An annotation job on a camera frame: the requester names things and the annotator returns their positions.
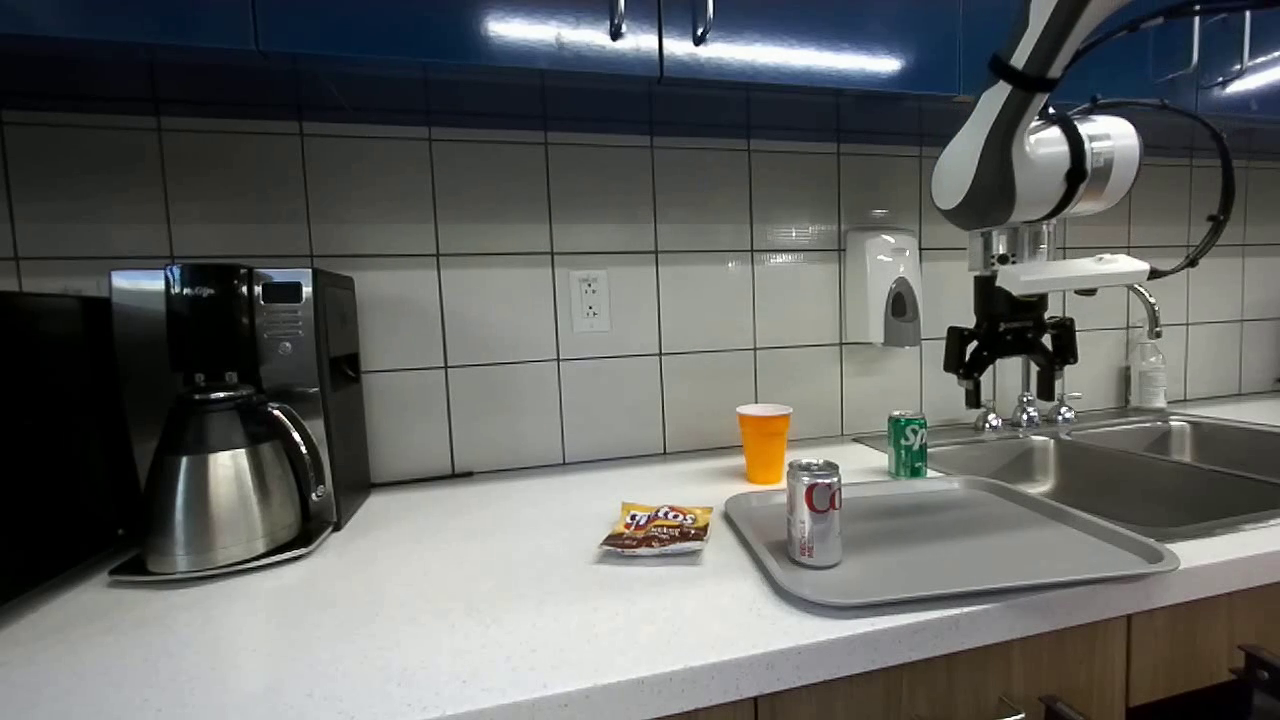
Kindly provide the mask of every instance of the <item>aluminum can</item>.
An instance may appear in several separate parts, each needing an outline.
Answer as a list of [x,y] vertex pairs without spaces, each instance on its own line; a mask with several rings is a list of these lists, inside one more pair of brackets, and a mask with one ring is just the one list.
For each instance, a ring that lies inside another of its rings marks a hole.
[[926,475],[926,419],[921,412],[888,412],[888,475]]
[[802,569],[834,569],[844,561],[844,488],[839,463],[786,463],[786,557]]

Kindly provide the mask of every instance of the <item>stainless steel sink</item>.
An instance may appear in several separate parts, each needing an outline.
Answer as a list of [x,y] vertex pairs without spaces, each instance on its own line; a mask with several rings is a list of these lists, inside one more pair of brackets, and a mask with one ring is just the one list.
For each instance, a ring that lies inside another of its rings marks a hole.
[[1068,507],[1105,517],[1151,539],[1191,539],[1232,532],[1280,517],[1280,478],[1243,471],[1262,467],[1262,450],[1280,459],[1280,432],[1254,434],[1254,450],[1241,447],[1243,434],[1227,432],[1218,443],[1217,424],[1180,429],[1126,424],[1080,429],[1061,434],[999,434],[937,443],[932,467],[945,475],[989,475],[1023,491],[1061,498]]
[[1170,414],[1158,424],[1088,429],[1075,441],[1280,478],[1280,432],[1252,424]]

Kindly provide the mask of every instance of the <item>orange cup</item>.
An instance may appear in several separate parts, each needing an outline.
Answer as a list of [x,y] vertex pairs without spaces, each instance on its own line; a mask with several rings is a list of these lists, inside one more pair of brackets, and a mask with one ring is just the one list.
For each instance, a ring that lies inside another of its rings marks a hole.
[[781,483],[786,471],[790,408],[786,404],[739,404],[735,429],[745,441],[747,483]]

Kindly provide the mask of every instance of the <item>white countertop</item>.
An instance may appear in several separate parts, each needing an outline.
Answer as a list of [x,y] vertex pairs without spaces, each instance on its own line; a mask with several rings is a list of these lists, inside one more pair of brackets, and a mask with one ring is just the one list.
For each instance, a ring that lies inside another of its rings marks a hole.
[[[1280,396],[1191,412],[1280,424]],[[858,443],[808,443],[883,475]],[[1280,581],[1280,524],[1170,545],[1180,571],[819,615],[717,510],[695,561],[620,563],[620,498],[724,504],[739,459],[634,459],[379,488],[316,557],[0,610],[3,720],[662,717]]]

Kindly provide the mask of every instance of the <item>electrical outlet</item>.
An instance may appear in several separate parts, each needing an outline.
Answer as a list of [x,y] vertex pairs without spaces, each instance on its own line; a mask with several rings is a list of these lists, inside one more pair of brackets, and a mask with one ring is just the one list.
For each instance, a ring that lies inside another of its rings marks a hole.
[[608,276],[605,270],[573,270],[573,332],[608,332]]

